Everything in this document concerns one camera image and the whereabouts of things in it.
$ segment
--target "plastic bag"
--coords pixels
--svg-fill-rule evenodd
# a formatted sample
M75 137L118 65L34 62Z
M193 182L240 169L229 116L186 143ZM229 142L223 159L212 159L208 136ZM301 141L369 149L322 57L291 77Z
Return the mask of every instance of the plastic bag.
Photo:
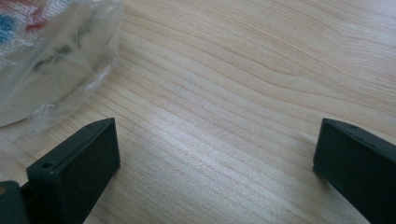
M74 113L116 65L121 23L122 0L0 1L0 140Z

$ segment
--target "black plastic part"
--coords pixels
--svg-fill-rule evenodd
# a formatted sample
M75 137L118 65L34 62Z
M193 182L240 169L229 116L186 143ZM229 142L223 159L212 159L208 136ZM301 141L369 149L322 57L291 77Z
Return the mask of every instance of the black plastic part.
M21 187L21 193L30 224L56 223L56 217L50 212L44 200L32 192L29 182Z
M29 223L21 189L17 182L0 182L0 223Z
M114 119L89 124L27 168L30 189L48 206L43 221L79 224L120 167Z
M324 119L314 169L371 223L396 223L396 146L354 125Z

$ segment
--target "black plastic piece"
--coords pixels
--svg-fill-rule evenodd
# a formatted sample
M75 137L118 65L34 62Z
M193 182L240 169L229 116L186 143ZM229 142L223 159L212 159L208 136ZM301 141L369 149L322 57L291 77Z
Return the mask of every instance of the black plastic piece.
M89 124L27 168L29 182L0 182L0 224L80 224L120 167L114 119Z
M89 124L27 168L30 188L59 224L83 223L120 167L114 119Z
M324 119L314 169L371 223L396 223L396 146L354 125Z
M17 182L0 183L0 223L26 224L29 218L25 210L20 186Z

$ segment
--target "clear plastic bag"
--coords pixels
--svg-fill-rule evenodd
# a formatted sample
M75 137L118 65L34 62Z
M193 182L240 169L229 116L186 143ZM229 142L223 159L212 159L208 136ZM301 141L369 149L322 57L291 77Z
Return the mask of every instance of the clear plastic bag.
M116 65L121 24L122 0L0 1L0 144L74 113Z

